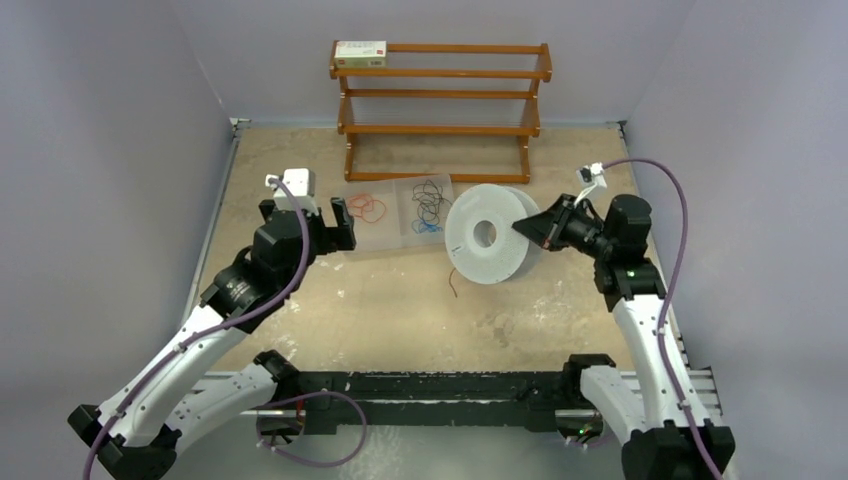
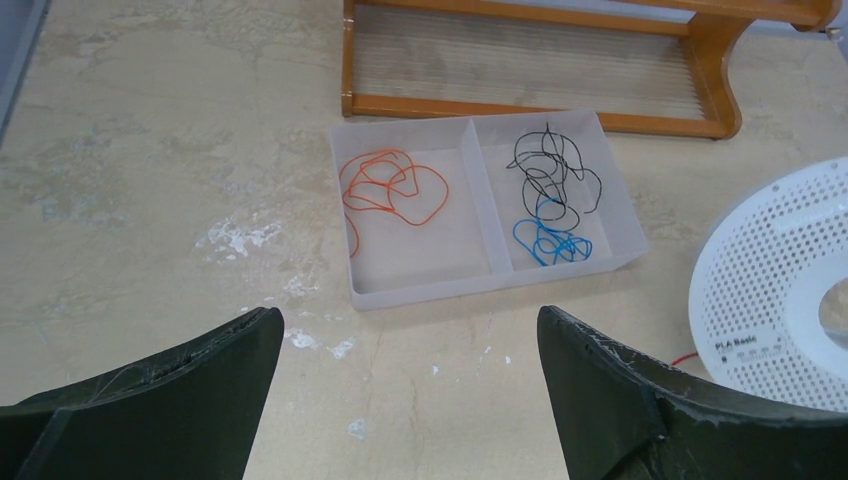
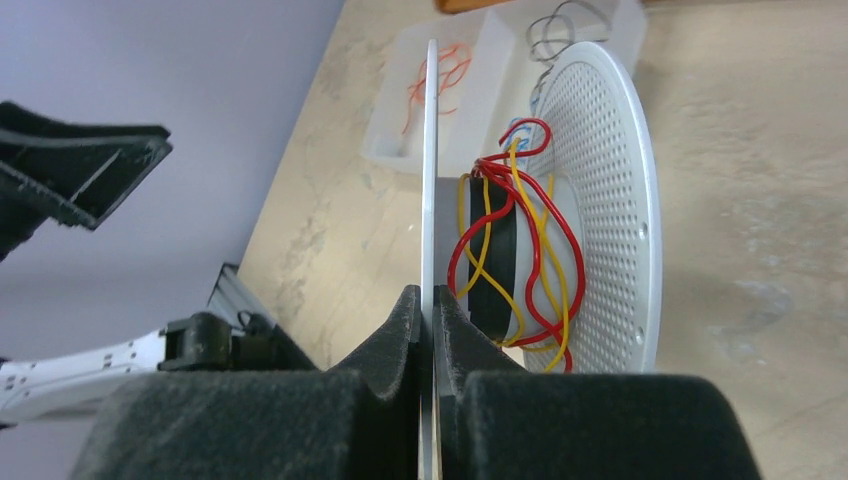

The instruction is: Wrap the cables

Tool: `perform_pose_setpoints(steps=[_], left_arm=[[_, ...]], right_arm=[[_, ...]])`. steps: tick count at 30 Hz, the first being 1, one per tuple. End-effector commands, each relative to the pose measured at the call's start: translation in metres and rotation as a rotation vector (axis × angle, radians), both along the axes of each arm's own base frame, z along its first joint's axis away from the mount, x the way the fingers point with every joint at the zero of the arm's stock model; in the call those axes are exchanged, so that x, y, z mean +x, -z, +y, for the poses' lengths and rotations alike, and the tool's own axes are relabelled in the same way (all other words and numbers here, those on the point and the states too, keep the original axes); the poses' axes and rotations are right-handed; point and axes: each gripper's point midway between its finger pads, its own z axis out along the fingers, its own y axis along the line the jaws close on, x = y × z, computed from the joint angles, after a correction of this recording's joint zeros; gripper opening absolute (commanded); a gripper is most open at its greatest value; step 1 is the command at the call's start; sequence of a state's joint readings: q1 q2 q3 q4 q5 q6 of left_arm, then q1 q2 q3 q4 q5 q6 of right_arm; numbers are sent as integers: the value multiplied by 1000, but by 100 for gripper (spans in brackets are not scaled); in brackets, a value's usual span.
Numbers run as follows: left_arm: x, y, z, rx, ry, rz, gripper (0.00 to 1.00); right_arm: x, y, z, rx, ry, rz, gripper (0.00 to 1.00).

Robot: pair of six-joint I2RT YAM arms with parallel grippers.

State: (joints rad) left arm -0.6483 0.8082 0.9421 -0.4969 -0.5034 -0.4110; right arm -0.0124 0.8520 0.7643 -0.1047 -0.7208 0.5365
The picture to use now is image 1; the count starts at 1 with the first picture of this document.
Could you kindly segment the white plastic cable spool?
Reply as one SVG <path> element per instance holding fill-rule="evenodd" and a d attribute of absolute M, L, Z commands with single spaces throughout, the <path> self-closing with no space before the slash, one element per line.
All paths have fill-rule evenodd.
<path fill-rule="evenodd" d="M 538 214 L 536 202 L 510 186 L 479 184 L 453 202 L 444 224 L 451 263 L 467 280 L 492 285 L 517 279 L 538 263 L 542 250 L 513 229 Z"/>

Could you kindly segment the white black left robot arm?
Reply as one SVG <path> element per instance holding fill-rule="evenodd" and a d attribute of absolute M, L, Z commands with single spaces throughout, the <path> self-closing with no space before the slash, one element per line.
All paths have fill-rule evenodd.
<path fill-rule="evenodd" d="M 313 398 L 301 388 L 299 371 L 274 350 L 199 394 L 192 389 L 284 305 L 317 257 L 354 250 L 346 202 L 334 197 L 331 206 L 333 226 L 305 198 L 260 203 L 263 222 L 251 244 L 214 277 L 175 336 L 112 397 L 69 415 L 89 448 L 83 478 L 100 464 L 114 479 L 160 479 L 193 443 L 243 411 Z"/>

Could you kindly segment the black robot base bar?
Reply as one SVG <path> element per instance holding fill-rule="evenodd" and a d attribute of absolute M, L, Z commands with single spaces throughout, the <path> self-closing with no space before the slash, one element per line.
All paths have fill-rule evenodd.
<path fill-rule="evenodd" d="M 302 371 L 275 350 L 254 362 L 270 370 L 273 401 L 292 399 L 308 435 L 340 426 L 520 427 L 579 430 L 594 414 L 580 393 L 583 371 L 613 366 L 607 354 L 572 354 L 557 371 Z"/>

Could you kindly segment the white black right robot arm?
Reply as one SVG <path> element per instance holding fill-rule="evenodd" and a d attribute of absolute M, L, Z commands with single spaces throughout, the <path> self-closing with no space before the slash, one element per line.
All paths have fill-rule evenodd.
<path fill-rule="evenodd" d="M 590 201 L 563 194 L 512 227 L 546 251 L 572 248 L 594 261 L 596 288 L 628 345 L 640 392 L 607 365 L 565 375 L 561 392 L 601 414 L 620 442 L 625 478 L 721 479 L 735 439 L 712 420 L 667 324 L 672 290 L 646 255 L 651 213 L 644 199 L 621 194 L 599 218 Z"/>

